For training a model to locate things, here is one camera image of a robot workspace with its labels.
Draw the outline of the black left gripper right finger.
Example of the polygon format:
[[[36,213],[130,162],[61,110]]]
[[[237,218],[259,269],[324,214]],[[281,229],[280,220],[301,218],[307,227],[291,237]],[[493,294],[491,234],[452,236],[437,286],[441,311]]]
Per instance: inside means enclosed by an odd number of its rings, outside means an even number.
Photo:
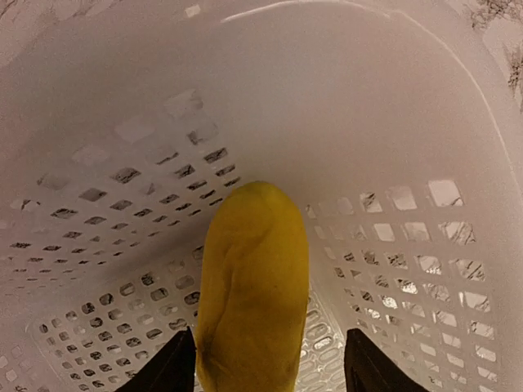
[[[346,332],[344,372],[348,392],[423,392],[358,328]]]

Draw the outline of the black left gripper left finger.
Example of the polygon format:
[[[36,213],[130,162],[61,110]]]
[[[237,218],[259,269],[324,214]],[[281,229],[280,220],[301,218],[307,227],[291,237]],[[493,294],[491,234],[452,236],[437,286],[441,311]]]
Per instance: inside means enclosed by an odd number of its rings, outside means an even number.
[[[179,331],[116,392],[193,392],[196,348],[190,328]]]

